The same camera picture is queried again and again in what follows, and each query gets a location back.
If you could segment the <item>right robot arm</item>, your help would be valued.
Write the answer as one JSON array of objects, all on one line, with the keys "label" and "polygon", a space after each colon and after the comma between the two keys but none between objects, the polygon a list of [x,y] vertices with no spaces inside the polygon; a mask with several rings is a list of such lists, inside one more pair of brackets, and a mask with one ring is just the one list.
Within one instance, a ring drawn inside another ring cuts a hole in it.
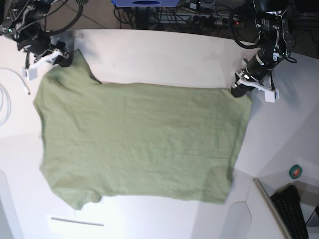
[{"label": "right robot arm", "polygon": [[29,55],[35,56],[34,64],[41,60],[52,65],[68,67],[73,60],[73,51],[68,51],[66,43],[57,41],[52,43],[52,37],[60,35],[70,29],[81,17],[86,0],[77,0],[78,11],[74,19],[65,27],[46,31],[40,22],[56,13],[49,12],[55,0],[2,0],[0,2],[0,34],[13,40],[19,51],[26,53],[25,69],[32,68]]}]

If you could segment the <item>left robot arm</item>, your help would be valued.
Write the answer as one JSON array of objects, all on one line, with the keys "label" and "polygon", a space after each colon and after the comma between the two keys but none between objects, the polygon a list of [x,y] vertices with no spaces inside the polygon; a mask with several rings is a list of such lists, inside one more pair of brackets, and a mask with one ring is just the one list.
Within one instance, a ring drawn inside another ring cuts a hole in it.
[{"label": "left robot arm", "polygon": [[[273,70],[284,60],[296,63],[287,47],[288,5],[287,0],[251,0],[230,12],[228,23],[236,44],[243,49],[257,50],[250,60],[243,59],[243,67],[235,73],[235,82],[231,86],[233,97],[242,97],[254,89],[264,93],[266,102],[273,103],[280,97]],[[254,45],[242,43],[236,35],[236,18],[242,16],[254,19],[259,37]]]}]

